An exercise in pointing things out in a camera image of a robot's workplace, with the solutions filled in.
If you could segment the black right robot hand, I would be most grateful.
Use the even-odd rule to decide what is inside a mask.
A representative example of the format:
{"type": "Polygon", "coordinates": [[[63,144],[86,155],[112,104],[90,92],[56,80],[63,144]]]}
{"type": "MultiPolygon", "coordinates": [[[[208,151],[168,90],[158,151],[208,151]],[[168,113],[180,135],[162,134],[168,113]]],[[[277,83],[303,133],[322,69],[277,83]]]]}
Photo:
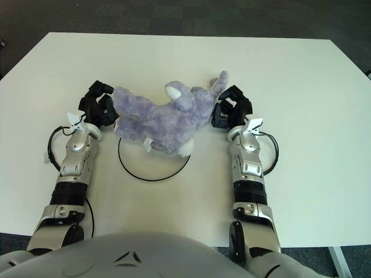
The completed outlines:
{"type": "Polygon", "coordinates": [[[212,112],[211,124],[219,129],[232,129],[244,125],[246,115],[253,113],[252,103],[235,85],[229,87],[219,96],[212,112]]]}

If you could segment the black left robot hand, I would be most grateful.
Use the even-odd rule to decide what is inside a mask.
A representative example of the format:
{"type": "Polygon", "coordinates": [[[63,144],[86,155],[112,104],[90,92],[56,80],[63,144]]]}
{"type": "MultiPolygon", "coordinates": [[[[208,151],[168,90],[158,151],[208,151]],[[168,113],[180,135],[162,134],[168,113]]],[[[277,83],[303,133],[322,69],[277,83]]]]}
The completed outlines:
{"type": "Polygon", "coordinates": [[[78,107],[85,113],[85,123],[93,124],[98,129],[114,124],[119,115],[111,98],[113,92],[113,87],[100,81],[95,81],[91,85],[85,96],[81,98],[78,107]]]}

